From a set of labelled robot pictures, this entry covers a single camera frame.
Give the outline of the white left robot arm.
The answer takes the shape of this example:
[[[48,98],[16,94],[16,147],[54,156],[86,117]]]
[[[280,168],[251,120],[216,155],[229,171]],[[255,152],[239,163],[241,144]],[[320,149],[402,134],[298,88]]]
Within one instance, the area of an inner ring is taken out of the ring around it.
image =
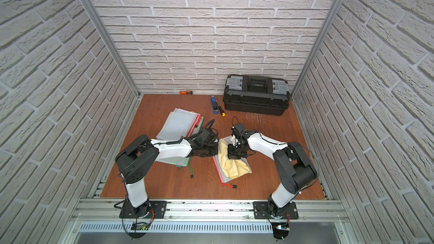
[[[140,135],[115,158],[130,205],[139,209],[148,204],[144,177],[154,162],[175,157],[213,157],[218,153],[218,135],[202,131],[177,141],[163,141]]]

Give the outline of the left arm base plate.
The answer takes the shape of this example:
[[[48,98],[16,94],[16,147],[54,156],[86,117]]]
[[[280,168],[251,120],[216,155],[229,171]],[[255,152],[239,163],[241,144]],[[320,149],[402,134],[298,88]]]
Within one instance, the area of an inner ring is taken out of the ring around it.
[[[119,217],[121,219],[163,219],[167,201],[149,201],[147,200],[144,204],[139,207],[133,207],[132,203],[128,198],[121,201],[114,206],[120,209]]]

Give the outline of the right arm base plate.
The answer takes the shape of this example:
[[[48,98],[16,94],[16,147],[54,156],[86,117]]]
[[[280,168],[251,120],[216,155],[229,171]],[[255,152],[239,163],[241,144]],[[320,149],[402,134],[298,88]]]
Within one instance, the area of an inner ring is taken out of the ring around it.
[[[253,213],[255,219],[287,219],[299,218],[295,202],[289,202],[284,207],[278,207],[272,201],[254,201]]]

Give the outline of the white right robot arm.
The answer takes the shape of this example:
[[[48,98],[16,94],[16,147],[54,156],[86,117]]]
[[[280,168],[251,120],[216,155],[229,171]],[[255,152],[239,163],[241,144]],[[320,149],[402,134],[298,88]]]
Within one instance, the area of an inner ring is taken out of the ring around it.
[[[232,131],[228,154],[246,158],[248,150],[259,152],[275,162],[280,184],[269,198],[271,211],[285,209],[318,177],[310,157],[298,142],[280,142],[257,131]]]

